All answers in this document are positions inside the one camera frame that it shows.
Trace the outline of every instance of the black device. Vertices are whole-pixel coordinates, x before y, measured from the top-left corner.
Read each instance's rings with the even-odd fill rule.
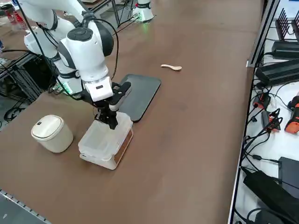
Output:
[[[298,42],[275,41],[272,46],[275,59],[293,60],[299,58]]]
[[[271,101],[271,97],[269,96],[269,93],[259,91],[256,94],[256,97],[254,98],[254,101],[253,101],[252,105],[255,108],[267,109],[267,107],[269,106],[270,101]]]
[[[299,131],[299,96],[295,96],[287,106],[293,113],[291,119],[285,126],[285,131],[291,134],[296,134]]]
[[[299,59],[257,68],[258,77],[266,86],[299,80]]]
[[[256,224],[284,224],[280,218],[265,211],[260,211],[256,214],[255,223]]]
[[[278,114],[279,114],[279,112],[277,112],[277,111],[273,111],[273,112],[263,111],[262,112],[263,127],[266,127],[271,121],[273,121],[273,119],[275,119],[278,116]],[[271,130],[273,132],[280,131],[279,120],[276,119],[275,122],[268,127],[268,130]]]
[[[271,210],[278,212],[299,223],[299,199],[290,195],[278,185],[273,178],[262,171],[254,173],[242,169],[246,173],[243,183],[258,196]]]
[[[286,183],[299,187],[299,161],[292,160],[289,158],[281,157],[279,159],[280,163],[278,165],[278,177]],[[293,188],[285,183],[280,183],[283,189],[290,193],[295,198],[299,199],[299,190]]]

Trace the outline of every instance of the plastic container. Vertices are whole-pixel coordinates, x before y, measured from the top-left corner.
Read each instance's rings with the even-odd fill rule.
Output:
[[[133,122],[127,114],[121,112],[117,112],[116,118],[118,126],[114,130],[106,124],[93,121],[78,143],[81,159],[108,169],[117,167],[133,137]]]
[[[47,115],[31,129],[31,135],[46,149],[61,153],[73,142],[74,136],[61,117]]]

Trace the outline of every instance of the metal rack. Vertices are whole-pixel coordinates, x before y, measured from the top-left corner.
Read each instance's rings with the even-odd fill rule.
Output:
[[[299,41],[299,10],[293,20],[291,20],[291,25],[294,30],[296,39]]]
[[[7,200],[9,200],[9,201],[11,201],[11,202],[19,205],[21,208],[27,210],[32,215],[34,215],[35,217],[37,217],[41,221],[45,222],[46,224],[51,224],[51,222],[48,219],[46,219],[45,217],[41,216],[40,214],[38,214],[37,212],[35,212],[34,210],[32,210],[30,207],[26,206],[24,203],[20,202],[18,199],[16,199],[12,195],[10,195],[7,192],[5,192],[1,188],[0,188],[0,195],[2,195],[3,197],[5,197]]]
[[[275,21],[275,26],[279,40],[284,41],[285,35],[288,33],[290,28],[288,23],[288,17],[286,16],[284,8],[280,13],[279,18]]]

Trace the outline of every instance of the black cable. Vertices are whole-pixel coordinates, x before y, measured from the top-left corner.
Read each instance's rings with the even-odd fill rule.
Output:
[[[22,15],[23,15],[23,17],[24,17],[25,22],[27,23],[27,26],[28,26],[30,32],[32,33],[34,39],[36,40],[36,43],[37,43],[37,45],[38,45],[38,47],[39,47],[39,49],[40,49],[40,51],[41,51],[41,53],[42,53],[42,56],[43,56],[43,59],[45,60],[45,63],[47,64],[48,68],[51,70],[51,66],[49,65],[49,63],[48,63],[48,61],[47,61],[47,58],[46,58],[45,53],[44,53],[44,51],[43,51],[43,49],[42,49],[42,47],[41,47],[41,44],[39,43],[39,41],[38,41],[38,39],[37,39],[35,33],[33,32],[32,28],[31,28],[31,25],[29,24],[28,19],[27,19],[25,13],[24,13],[24,11],[23,11],[23,9],[22,9],[22,7],[21,7],[19,1],[18,1],[18,0],[15,0],[15,1],[16,1],[16,3],[17,3],[18,7],[20,8],[20,11],[21,11],[21,13],[22,13]],[[71,97],[71,98],[74,99],[74,100],[80,100],[80,98],[74,98],[74,97],[73,97],[73,96],[72,96],[72,95],[65,89],[65,87],[62,85],[61,81],[58,79],[57,76],[55,76],[55,78],[56,78],[56,80],[58,81],[58,83],[60,84],[61,88],[63,88],[63,90],[65,91],[65,93],[66,93],[69,97]]]
[[[279,164],[280,162],[278,160],[273,160],[273,159],[264,159],[263,157],[261,157],[260,155],[251,155],[251,154],[247,154],[249,156],[251,156],[254,160],[264,160],[264,161],[270,161],[270,162],[274,162],[274,163],[277,163]]]
[[[274,39],[270,39],[270,38],[266,38],[266,40],[268,40],[268,41],[280,41],[280,40],[274,40]]]
[[[275,96],[277,96],[278,91],[279,91],[282,87],[284,87],[285,85],[288,85],[288,84],[290,84],[290,83],[293,83],[293,82],[294,82],[294,81],[290,81],[290,82],[287,82],[287,83],[283,84],[282,86],[280,86],[280,87],[278,88],[278,90],[276,91]]]
[[[51,34],[49,33],[49,30],[48,29],[46,29],[45,27],[43,27],[41,24],[39,24],[38,22],[36,23],[37,25],[38,25],[38,27],[40,28],[40,29],[42,29],[42,31],[43,31],[43,34],[45,34],[45,36],[46,36],[46,38],[48,39],[48,41],[55,47],[55,48],[57,48],[57,46],[58,46],[58,42],[51,36]]]
[[[288,183],[288,182],[285,182],[285,181],[281,180],[280,178],[275,178],[275,177],[273,177],[273,179],[274,179],[275,181],[277,181],[277,182],[285,183],[286,185],[289,185],[289,186],[291,186],[291,187],[293,187],[293,188],[299,190],[299,187],[296,187],[296,186],[294,186],[294,185],[292,185],[292,184],[290,184],[290,183]]]
[[[116,36],[116,42],[117,42],[117,48],[116,48],[116,59],[115,59],[115,67],[114,67],[114,72],[113,75],[111,76],[111,80],[114,78],[115,74],[116,74],[116,70],[117,70],[117,63],[118,63],[118,52],[119,52],[119,39],[118,39],[118,35],[117,35],[117,31],[115,30],[115,28],[112,26],[112,24],[106,20],[102,20],[102,19],[92,19],[93,21],[102,21],[107,23],[114,31],[114,34]]]
[[[244,222],[246,222],[246,218],[244,218],[238,211],[237,209],[234,208],[234,212],[240,217]]]
[[[53,42],[49,39],[49,37],[51,37],[51,39],[57,44],[58,46],[58,42],[55,40],[55,38],[52,36],[52,34],[49,32],[49,29],[47,29],[46,27],[43,27],[41,24],[39,24],[38,22],[36,23],[38,25],[38,27],[40,29],[43,30],[43,33],[45,34],[46,38],[53,44]]]
[[[273,123],[276,122],[276,119],[279,121],[279,124],[281,124],[281,122],[283,121],[283,118],[274,118],[271,122],[269,122],[269,123],[263,128],[263,130],[267,130],[267,128],[268,128],[270,125],[272,125]],[[262,141],[262,142],[256,144],[255,146],[253,146],[253,147],[249,150],[249,152],[247,152],[247,149],[249,148],[251,142],[252,142],[253,140],[256,139],[256,138],[254,138],[250,143],[248,143],[248,144],[246,145],[246,147],[245,147],[245,149],[244,149],[244,153],[246,152],[246,153],[250,154],[254,148],[256,148],[257,146],[259,146],[259,145],[261,145],[261,144],[263,144],[263,143],[265,143],[265,142],[269,139],[269,137],[270,137],[270,134],[268,135],[268,137],[267,137],[266,140],[264,140],[264,141]]]
[[[124,30],[125,28],[127,28],[129,25],[131,25],[131,24],[132,24],[133,22],[135,22],[137,19],[138,19],[138,18],[132,20],[128,25],[126,25],[126,26],[124,26],[123,28],[119,29],[119,30],[117,31],[117,33],[121,32],[122,30]]]
[[[14,113],[19,111],[21,112],[22,110],[25,110],[25,108],[20,108],[21,104],[24,103],[25,99],[21,98],[20,100],[18,100],[15,105],[13,105],[13,107],[11,107],[9,110],[6,111],[6,113],[4,114],[3,119],[9,123],[10,121],[12,121],[13,119],[15,119],[15,115]]]
[[[274,118],[272,121],[270,121],[246,146],[245,148],[242,148],[242,153],[241,153],[241,158],[244,156],[244,152],[247,151],[247,149],[251,146],[251,144],[254,142],[255,139],[257,139],[261,134],[264,133],[264,131],[266,131],[270,125],[272,125],[274,122],[276,122],[277,118]]]
[[[48,37],[48,35],[47,35],[47,32],[43,29],[43,33],[45,34],[45,36],[46,36],[46,38],[48,39],[48,41],[55,47],[55,48],[57,48],[57,45],[55,44],[55,43],[53,43],[51,40],[50,40],[50,38]]]
[[[279,213],[279,212],[276,212],[276,211],[267,209],[267,208],[257,208],[257,209],[253,209],[253,210],[251,210],[251,211],[248,213],[248,215],[247,215],[246,223],[248,223],[248,224],[251,223],[251,221],[250,221],[249,218],[250,218],[250,215],[251,215],[253,212],[255,212],[255,211],[266,211],[266,212],[268,212],[268,213],[271,213],[272,215],[275,215],[275,216],[278,216],[278,217],[280,217],[280,218],[283,218],[283,219],[287,220],[287,221],[290,222],[291,224],[299,224],[299,223],[295,222],[294,220],[290,219],[289,217],[287,217],[287,216],[285,216],[285,215],[283,215],[283,214],[281,214],[281,213]]]
[[[249,112],[248,116],[256,109],[256,107],[253,107],[252,110]]]
[[[257,143],[256,145],[254,145],[254,146],[249,150],[249,152],[247,152],[247,153],[250,154],[250,153],[252,152],[253,149],[255,149],[255,148],[258,147],[259,145],[261,145],[261,144],[265,143],[266,141],[268,141],[269,138],[270,138],[270,133],[268,133],[268,137],[267,137],[264,141],[261,141],[261,142]]]
[[[124,22],[121,22],[120,24],[119,24],[119,26],[118,27],[120,27],[122,24],[124,24],[124,23],[126,23],[126,22],[129,22],[131,19],[132,19],[133,17],[131,17],[130,19],[127,19],[126,21],[124,21]]]
[[[259,168],[257,168],[257,167],[253,164],[253,162],[249,159],[249,157],[248,157],[248,153],[244,152],[244,155],[245,155],[245,158],[248,160],[248,162],[252,165],[252,167],[253,167],[254,169],[256,169],[256,171],[260,171]]]
[[[264,133],[260,134],[259,137],[261,137],[261,136],[263,136],[264,134],[267,134],[267,133],[269,133],[269,132],[264,132]],[[248,136],[248,137],[249,137],[249,138],[246,138],[246,140],[250,140],[250,139],[255,138],[255,136],[254,136],[254,137],[250,137],[250,136]]]
[[[259,115],[264,109],[261,109],[259,112],[257,112],[255,115],[253,115],[250,120],[247,122],[247,125],[256,118],[257,115]]]
[[[7,53],[7,52],[15,52],[15,51],[26,52],[26,53],[33,54],[35,56],[39,56],[38,54],[31,52],[30,50],[22,50],[22,49],[7,49],[7,50],[2,50],[1,52],[2,53]]]
[[[255,170],[255,169],[251,169],[251,168],[248,168],[248,167],[243,167],[243,166],[240,166],[240,168],[245,168],[245,169],[248,169],[248,170],[251,170],[251,171],[254,171],[254,172],[256,172],[256,170]]]

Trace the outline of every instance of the white cylindrical container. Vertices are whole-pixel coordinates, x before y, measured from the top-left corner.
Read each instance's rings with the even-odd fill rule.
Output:
[[[61,153],[70,146],[74,136],[61,117],[47,115],[31,129],[31,135],[46,149]]]

